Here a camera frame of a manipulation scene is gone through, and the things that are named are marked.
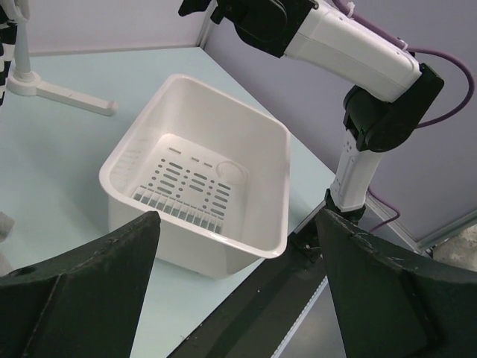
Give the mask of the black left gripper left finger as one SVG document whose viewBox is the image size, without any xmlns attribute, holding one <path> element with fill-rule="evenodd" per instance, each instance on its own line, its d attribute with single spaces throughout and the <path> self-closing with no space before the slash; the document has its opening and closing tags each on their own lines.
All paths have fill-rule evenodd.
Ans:
<svg viewBox="0 0 477 358">
<path fill-rule="evenodd" d="M 160 235 L 158 212 L 1 277 L 2 357 L 129 357 Z"/>
</svg>

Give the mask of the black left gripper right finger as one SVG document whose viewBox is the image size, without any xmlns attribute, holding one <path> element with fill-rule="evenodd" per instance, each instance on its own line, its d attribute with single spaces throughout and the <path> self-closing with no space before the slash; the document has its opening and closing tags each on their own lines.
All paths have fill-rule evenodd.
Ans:
<svg viewBox="0 0 477 358">
<path fill-rule="evenodd" d="M 476 273 L 322 209 L 315 219 L 348 357 L 475 357 Z"/>
</svg>

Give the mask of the black white striped tank top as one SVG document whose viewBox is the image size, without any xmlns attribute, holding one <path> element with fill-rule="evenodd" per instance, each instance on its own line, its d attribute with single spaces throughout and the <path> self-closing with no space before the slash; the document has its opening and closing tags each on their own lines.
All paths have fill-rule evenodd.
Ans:
<svg viewBox="0 0 477 358">
<path fill-rule="evenodd" d="M 10 20 L 1 8 L 1 105 L 4 103 L 10 65 L 14 57 L 17 37 L 17 24 Z"/>
</svg>

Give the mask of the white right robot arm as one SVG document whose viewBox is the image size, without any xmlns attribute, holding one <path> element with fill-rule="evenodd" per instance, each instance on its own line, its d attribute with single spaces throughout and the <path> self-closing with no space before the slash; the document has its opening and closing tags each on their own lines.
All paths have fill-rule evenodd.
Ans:
<svg viewBox="0 0 477 358">
<path fill-rule="evenodd" d="M 443 80 L 324 1 L 183 1 L 178 13 L 208 7 L 214 23 L 229 20 L 248 45 L 311 63 L 353 85 L 344 99 L 344 144 L 325 205 L 357 223 L 383 155 L 410 137 Z"/>
</svg>

